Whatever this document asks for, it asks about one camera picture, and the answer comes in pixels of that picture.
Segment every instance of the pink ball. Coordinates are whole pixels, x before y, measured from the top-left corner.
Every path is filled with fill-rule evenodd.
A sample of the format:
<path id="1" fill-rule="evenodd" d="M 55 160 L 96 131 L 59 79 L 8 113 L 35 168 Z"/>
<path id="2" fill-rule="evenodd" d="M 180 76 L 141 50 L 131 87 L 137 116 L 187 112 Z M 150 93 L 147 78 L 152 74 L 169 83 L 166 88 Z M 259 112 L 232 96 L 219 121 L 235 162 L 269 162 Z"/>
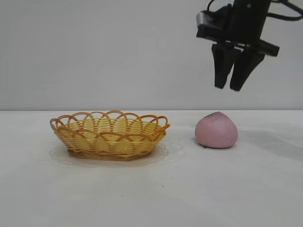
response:
<path id="1" fill-rule="evenodd" d="M 196 125 L 196 140 L 208 148 L 230 148 L 238 139 L 236 125 L 221 112 L 202 118 Z"/>

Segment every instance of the white backdrop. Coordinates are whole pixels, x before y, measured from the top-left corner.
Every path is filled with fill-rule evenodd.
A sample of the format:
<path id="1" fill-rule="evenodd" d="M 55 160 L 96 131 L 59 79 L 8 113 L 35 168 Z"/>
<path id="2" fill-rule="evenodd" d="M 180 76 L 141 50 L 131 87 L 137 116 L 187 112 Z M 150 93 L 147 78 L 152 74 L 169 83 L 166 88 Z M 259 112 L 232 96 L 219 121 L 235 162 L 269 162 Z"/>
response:
<path id="1" fill-rule="evenodd" d="M 303 109 L 303 22 L 269 18 L 262 38 L 279 57 L 241 92 L 219 90 L 212 42 L 196 38 L 207 3 L 0 0 L 0 109 Z"/>

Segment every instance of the oval basket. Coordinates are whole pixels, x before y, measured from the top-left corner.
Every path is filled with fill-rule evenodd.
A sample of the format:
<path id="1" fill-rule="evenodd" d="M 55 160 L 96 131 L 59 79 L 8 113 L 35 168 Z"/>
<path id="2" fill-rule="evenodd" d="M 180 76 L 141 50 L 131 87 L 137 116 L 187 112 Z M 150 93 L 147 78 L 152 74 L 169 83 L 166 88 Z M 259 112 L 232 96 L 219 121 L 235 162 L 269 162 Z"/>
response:
<path id="1" fill-rule="evenodd" d="M 51 119 L 50 125 L 70 154 L 101 160 L 147 156 L 170 126 L 165 116 L 138 116 L 121 111 L 63 115 Z"/>

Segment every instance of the robotic arm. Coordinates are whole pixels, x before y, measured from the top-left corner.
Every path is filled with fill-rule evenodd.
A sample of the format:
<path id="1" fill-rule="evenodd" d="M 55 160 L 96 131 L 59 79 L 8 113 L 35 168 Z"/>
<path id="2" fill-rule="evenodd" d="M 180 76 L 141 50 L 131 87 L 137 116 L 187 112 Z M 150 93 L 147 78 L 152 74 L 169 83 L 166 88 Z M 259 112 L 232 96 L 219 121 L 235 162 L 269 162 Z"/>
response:
<path id="1" fill-rule="evenodd" d="M 216 12 L 207 10 L 196 17 L 198 38 L 216 42 L 212 46 L 215 68 L 215 87 L 224 88 L 234 65 L 230 88 L 240 91 L 252 71 L 264 60 L 265 55 L 278 56 L 279 47 L 260 39 L 267 17 L 297 21 L 303 18 L 303 10 L 288 0 L 234 0 Z M 299 17 L 287 17 L 269 13 L 272 2 L 282 3 L 300 13 Z"/>

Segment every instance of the white table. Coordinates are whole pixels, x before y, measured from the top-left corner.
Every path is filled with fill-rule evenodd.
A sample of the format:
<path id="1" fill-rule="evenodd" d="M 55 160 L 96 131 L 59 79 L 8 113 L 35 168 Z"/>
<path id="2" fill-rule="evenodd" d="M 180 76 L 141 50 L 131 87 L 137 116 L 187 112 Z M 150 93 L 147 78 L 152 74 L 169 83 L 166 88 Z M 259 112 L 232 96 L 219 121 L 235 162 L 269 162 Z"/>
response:
<path id="1" fill-rule="evenodd" d="M 213 111 L 166 115 L 150 157 L 72 158 L 49 120 L 74 112 L 0 112 L 1 227 L 298 227 L 303 225 L 303 111 L 223 111 L 237 146 L 195 143 Z"/>

